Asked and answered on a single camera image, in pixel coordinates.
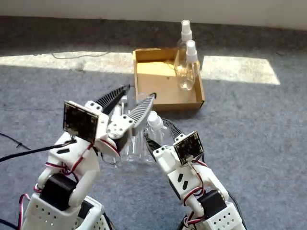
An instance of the gray carpet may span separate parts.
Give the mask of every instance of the gray carpet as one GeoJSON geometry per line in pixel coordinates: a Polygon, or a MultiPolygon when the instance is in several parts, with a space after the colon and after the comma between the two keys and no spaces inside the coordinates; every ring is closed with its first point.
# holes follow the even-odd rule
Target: gray carpet
{"type": "MultiPolygon", "coordinates": [[[[121,84],[134,84],[132,57],[119,58],[117,53],[173,46],[179,24],[3,17],[0,28],[0,61],[10,57],[0,65],[0,132],[35,149],[53,144],[61,135],[64,100],[83,104],[121,84]],[[81,69],[62,68],[55,58],[59,62],[52,62],[52,68],[40,66],[45,56],[34,62],[37,66],[23,65],[39,54],[73,51],[115,56],[85,59],[81,69]],[[99,70],[85,70],[92,64],[99,70]]],[[[199,131],[207,163],[236,197],[249,230],[305,229],[307,33],[203,24],[193,24],[192,29],[200,58],[264,59],[280,84],[221,79],[255,74],[255,68],[261,71],[262,66],[253,62],[239,71],[230,66],[210,73],[205,70],[213,63],[204,63],[203,108],[162,116],[185,132],[199,131]]],[[[65,61],[80,67],[80,59],[65,61]]],[[[1,137],[0,146],[0,156],[17,151],[13,142],[1,137]]],[[[0,218],[17,223],[19,196],[32,193],[46,160],[47,152],[42,152],[0,164],[0,218]]],[[[174,230],[184,215],[154,163],[125,163],[117,169],[101,163],[90,196],[105,206],[118,230],[174,230]]]]}

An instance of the cardboard tray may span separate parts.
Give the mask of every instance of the cardboard tray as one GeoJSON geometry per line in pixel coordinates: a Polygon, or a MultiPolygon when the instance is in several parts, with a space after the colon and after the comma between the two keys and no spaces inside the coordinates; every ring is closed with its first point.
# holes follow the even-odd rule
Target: cardboard tray
{"type": "Polygon", "coordinates": [[[205,101],[201,76],[190,91],[178,87],[174,71],[176,48],[151,48],[133,51],[136,99],[139,93],[157,93],[153,109],[174,111],[200,109],[205,101]]]}

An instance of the black wire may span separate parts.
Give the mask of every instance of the black wire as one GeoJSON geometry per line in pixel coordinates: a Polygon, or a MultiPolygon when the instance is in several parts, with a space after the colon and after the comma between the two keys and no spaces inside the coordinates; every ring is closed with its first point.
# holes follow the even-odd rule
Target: black wire
{"type": "Polygon", "coordinates": [[[228,194],[229,194],[230,198],[234,201],[234,204],[235,204],[235,206],[236,206],[236,208],[237,208],[237,210],[239,212],[239,215],[240,215],[240,217],[242,219],[242,224],[243,224],[245,230],[248,230],[246,228],[246,224],[245,224],[245,221],[244,221],[244,218],[243,218],[243,215],[242,215],[242,212],[241,212],[241,209],[240,209],[240,206],[239,206],[238,202],[236,201],[236,199],[234,198],[234,196],[230,192],[228,192],[228,194]]]}
{"type": "Polygon", "coordinates": [[[59,145],[52,145],[52,146],[48,146],[48,147],[44,147],[44,148],[40,148],[40,149],[34,149],[34,150],[30,150],[30,151],[26,151],[26,152],[18,152],[18,153],[14,153],[5,157],[1,157],[0,158],[0,162],[3,161],[7,161],[9,159],[15,158],[15,157],[21,157],[21,156],[25,156],[28,154],[32,154],[32,153],[36,153],[36,152],[42,152],[42,151],[46,151],[46,150],[51,150],[51,149],[58,149],[58,148],[62,148],[64,146],[76,143],[76,140],[69,140],[66,141],[64,144],[59,144],[59,145]]]}
{"type": "Polygon", "coordinates": [[[15,229],[15,230],[18,228],[17,225],[14,225],[14,224],[12,224],[12,223],[10,223],[6,220],[3,220],[1,218],[0,218],[0,223],[6,225],[8,227],[11,227],[12,229],[15,229]]]}
{"type": "Polygon", "coordinates": [[[18,148],[19,146],[22,146],[22,147],[24,147],[26,150],[31,150],[30,148],[28,148],[28,147],[27,147],[26,145],[24,145],[23,143],[21,143],[21,142],[15,140],[14,138],[12,138],[12,137],[10,137],[10,136],[4,134],[4,133],[0,133],[0,136],[3,136],[3,137],[5,137],[5,138],[8,138],[8,139],[14,141],[16,144],[18,144],[18,145],[16,146],[16,148],[18,148]]]}

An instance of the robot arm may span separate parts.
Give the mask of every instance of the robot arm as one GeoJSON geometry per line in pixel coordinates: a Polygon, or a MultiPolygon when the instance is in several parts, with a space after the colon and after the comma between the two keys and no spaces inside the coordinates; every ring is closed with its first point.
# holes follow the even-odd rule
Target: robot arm
{"type": "Polygon", "coordinates": [[[84,107],[65,102],[66,132],[56,143],[65,143],[72,136],[76,142],[49,152],[46,168],[25,213],[23,230],[89,230],[95,226],[99,229],[103,224],[106,230],[111,229],[102,205],[87,194],[100,171],[93,146],[103,154],[120,157],[120,151],[152,108],[154,95],[132,110],[138,116],[122,115],[109,124],[108,115],[128,89],[129,86],[120,87],[97,101],[88,101],[84,107]]]}
{"type": "Polygon", "coordinates": [[[144,138],[177,197],[189,207],[181,229],[245,230],[238,211],[228,201],[225,187],[205,163],[197,160],[203,152],[198,134],[185,135],[171,121],[163,119],[163,122],[172,133],[175,141],[172,146],[160,146],[147,134],[144,138]]]}

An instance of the clear plastic bottle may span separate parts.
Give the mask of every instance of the clear plastic bottle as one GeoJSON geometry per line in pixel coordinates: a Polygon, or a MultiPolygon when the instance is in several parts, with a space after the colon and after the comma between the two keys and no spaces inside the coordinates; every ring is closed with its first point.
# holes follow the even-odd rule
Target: clear plastic bottle
{"type": "Polygon", "coordinates": [[[140,145],[142,139],[140,133],[135,137],[132,137],[130,144],[125,149],[125,160],[126,161],[138,161],[141,158],[140,145]]]}
{"type": "Polygon", "coordinates": [[[192,31],[189,20],[181,22],[181,39],[177,43],[178,51],[174,61],[175,73],[178,76],[186,66],[187,41],[192,40],[192,31]]]}
{"type": "Polygon", "coordinates": [[[155,112],[151,111],[147,119],[149,138],[158,144],[165,145],[165,138],[170,135],[170,131],[164,126],[161,117],[155,112]]]}
{"type": "Polygon", "coordinates": [[[200,63],[197,57],[195,42],[187,41],[186,66],[178,72],[178,85],[183,90],[191,90],[194,86],[195,79],[200,74],[200,63]]]}

